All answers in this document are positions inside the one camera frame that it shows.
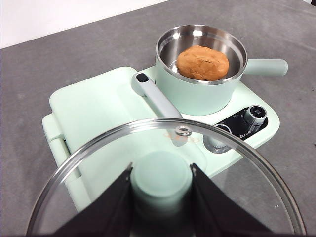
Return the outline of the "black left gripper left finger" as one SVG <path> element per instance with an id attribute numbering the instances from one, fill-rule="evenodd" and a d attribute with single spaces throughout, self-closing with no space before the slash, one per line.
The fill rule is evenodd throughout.
<path id="1" fill-rule="evenodd" d="M 87 208 L 60 227 L 54 237 L 128 237 L 133 222 L 131 165 Z"/>

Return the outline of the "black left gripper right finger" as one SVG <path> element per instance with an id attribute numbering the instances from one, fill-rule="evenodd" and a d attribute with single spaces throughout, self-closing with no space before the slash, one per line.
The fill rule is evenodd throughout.
<path id="1" fill-rule="evenodd" d="M 191 216 L 197 237 L 254 237 L 272 233 L 232 201 L 195 163 L 190 169 Z"/>

